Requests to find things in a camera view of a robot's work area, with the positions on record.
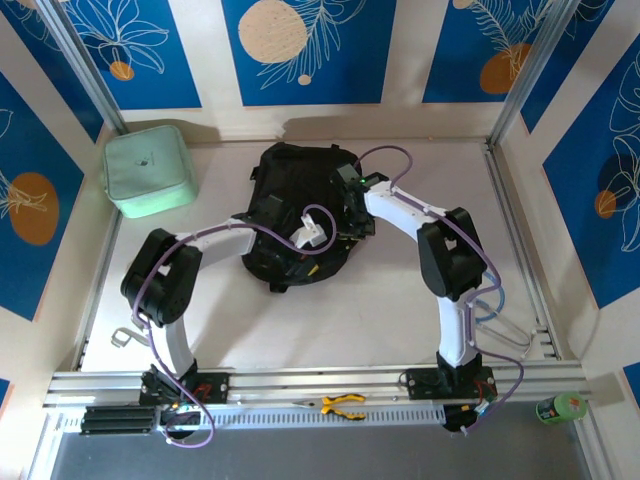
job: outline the white table surface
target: white table surface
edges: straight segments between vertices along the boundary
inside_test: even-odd
[[[328,142],[305,145],[328,146]],[[342,141],[356,154],[379,141]],[[508,233],[478,143],[398,141],[415,158],[413,170],[399,186],[433,205],[467,209],[486,252],[504,280],[504,315],[526,330],[536,324],[525,284],[517,268]],[[249,175],[267,143],[221,144],[191,150],[200,195],[191,205],[141,219],[123,219],[99,299],[86,349],[83,371],[149,368],[152,356],[131,341],[111,345],[118,327],[130,327],[131,310],[120,295],[129,263],[154,228],[189,232],[223,222],[245,211],[253,189]],[[403,168],[399,152],[376,152],[363,163],[365,173],[390,177]],[[268,285],[249,274],[239,258],[200,272],[185,315],[187,336],[201,368],[218,366],[324,367],[390,365],[433,361],[440,326],[435,297],[424,285],[417,246],[383,221],[377,233],[360,244],[333,278],[311,286],[271,294]],[[497,294],[485,300],[497,304]],[[517,352],[482,333],[485,349]],[[534,345],[529,359],[542,359]]]

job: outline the green can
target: green can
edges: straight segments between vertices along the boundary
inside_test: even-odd
[[[587,414],[587,402],[578,392],[565,392],[539,402],[536,414],[547,425],[579,420]]]

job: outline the pliers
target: pliers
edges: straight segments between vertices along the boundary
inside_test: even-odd
[[[364,413],[347,413],[334,408],[333,405],[344,402],[364,402],[366,397],[357,393],[348,393],[339,397],[322,397],[318,400],[305,400],[302,402],[293,402],[294,405],[305,408],[321,408],[320,413],[323,415],[337,415],[347,420],[364,420],[367,415]]]

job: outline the black backpack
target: black backpack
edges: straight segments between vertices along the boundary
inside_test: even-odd
[[[331,148],[298,147],[282,142],[270,147],[260,157],[260,165],[251,174],[255,187],[249,209],[238,218],[264,225],[289,239],[302,226],[300,217],[303,209],[316,203],[331,212],[338,227],[338,237],[329,250],[308,256],[294,252],[266,233],[258,232],[253,249],[242,257],[242,261],[253,275],[269,283],[272,292],[284,293],[290,286],[329,278],[347,261],[357,241],[340,236],[341,231],[348,229],[344,218],[344,198],[331,184],[331,177],[338,167],[347,163],[353,165],[357,159],[356,155],[337,145]],[[359,165],[356,170],[362,174]],[[322,226],[327,238],[331,238],[332,227],[327,216],[315,209],[309,213]],[[325,243],[304,248],[320,248]]]

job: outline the mint green pouch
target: mint green pouch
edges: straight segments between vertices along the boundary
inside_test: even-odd
[[[198,196],[193,160],[176,127],[116,137],[103,162],[107,195],[125,217],[162,212]]]

